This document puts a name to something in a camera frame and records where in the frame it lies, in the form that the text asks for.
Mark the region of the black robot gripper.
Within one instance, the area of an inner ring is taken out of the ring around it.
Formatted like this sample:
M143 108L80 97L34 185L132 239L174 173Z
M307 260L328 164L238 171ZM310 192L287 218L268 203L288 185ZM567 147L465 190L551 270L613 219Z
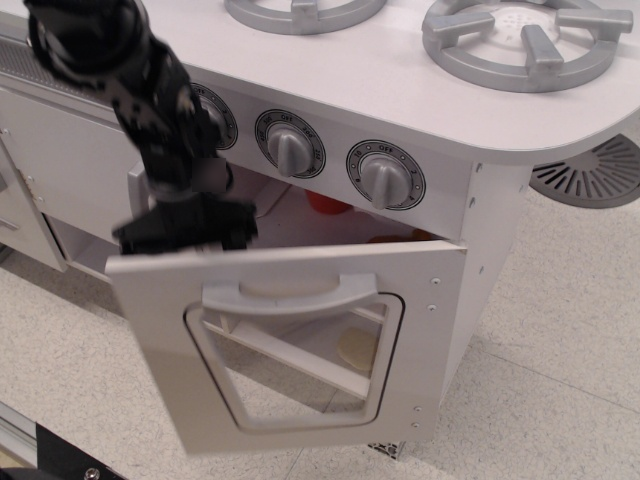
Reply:
M160 201L113 230L123 255L164 254L205 245L241 250L257 234L253 203L205 193L184 201Z

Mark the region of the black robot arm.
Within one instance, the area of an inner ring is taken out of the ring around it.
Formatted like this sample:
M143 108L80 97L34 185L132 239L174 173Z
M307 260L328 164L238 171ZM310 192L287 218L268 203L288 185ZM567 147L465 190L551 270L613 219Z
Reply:
M185 67L151 31L139 1L28 1L29 41L58 80L111 106L138 149L154 206L114 229L124 255L256 236L255 207L224 195L233 174L217 151L219 127Z

